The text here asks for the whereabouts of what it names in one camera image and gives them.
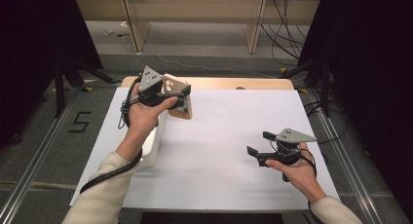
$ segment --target right hand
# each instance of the right hand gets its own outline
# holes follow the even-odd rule
[[[300,149],[305,149],[301,151],[301,155],[311,161],[312,157],[307,151],[307,144],[305,142],[302,142],[299,145]],[[300,159],[291,166],[286,166],[275,160],[267,160],[265,164],[268,167],[274,168],[285,174],[288,177],[289,182],[299,191],[301,191],[307,197],[310,203],[326,197],[325,193],[322,191],[319,183],[316,180],[316,175],[313,167],[305,160]]]

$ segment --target white sleeve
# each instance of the white sleeve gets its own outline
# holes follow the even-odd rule
[[[325,197],[310,205],[313,214],[325,224],[361,223],[358,217],[340,201],[333,197]]]
[[[103,160],[90,180],[129,164],[113,152]],[[63,223],[118,223],[118,215],[131,184],[131,176],[138,166],[104,180],[83,192],[67,212]]]

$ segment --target left hand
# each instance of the left hand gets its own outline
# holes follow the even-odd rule
[[[131,96],[137,95],[139,83],[137,83]],[[128,161],[132,161],[146,140],[146,137],[156,127],[159,115],[171,108],[177,102],[177,97],[170,97],[154,107],[146,106],[140,102],[132,104],[129,110],[130,126],[124,140],[116,149],[116,153]]]

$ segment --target white paper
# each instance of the white paper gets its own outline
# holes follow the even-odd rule
[[[115,93],[78,190],[122,135],[106,130],[126,93]],[[258,166],[246,146],[274,152],[262,131],[284,128],[314,136],[296,91],[192,90],[192,120],[167,115],[156,164],[131,180],[124,207],[168,211],[285,212],[308,209],[306,198],[282,174]],[[316,143],[318,180],[324,191],[337,191]]]

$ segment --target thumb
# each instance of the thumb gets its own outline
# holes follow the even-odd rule
[[[165,99],[164,101],[161,102],[161,104],[155,106],[155,108],[157,108],[157,110],[159,111],[159,113],[161,114],[164,110],[167,110],[171,107],[173,107],[173,105],[178,101],[178,97],[177,96],[173,96],[170,97],[168,99]]]
[[[280,163],[279,161],[276,161],[276,160],[267,160],[267,161],[265,161],[265,165],[267,165],[270,168],[274,168],[278,171],[281,171],[281,172],[283,172],[285,167],[286,167],[286,165],[284,165],[284,164],[282,164],[282,163]]]

